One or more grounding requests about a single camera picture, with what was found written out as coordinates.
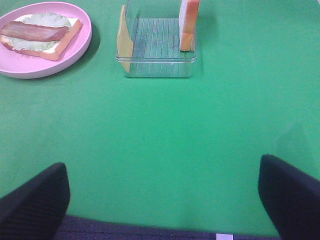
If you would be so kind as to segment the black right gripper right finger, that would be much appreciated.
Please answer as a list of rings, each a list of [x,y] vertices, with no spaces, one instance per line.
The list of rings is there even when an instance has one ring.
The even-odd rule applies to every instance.
[[[286,161],[264,154],[258,194],[283,240],[320,238],[320,182]]]

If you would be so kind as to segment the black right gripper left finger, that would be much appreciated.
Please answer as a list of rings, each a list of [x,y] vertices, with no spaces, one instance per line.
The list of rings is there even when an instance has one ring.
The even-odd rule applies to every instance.
[[[66,165],[54,163],[0,199],[0,238],[54,239],[69,203]]]

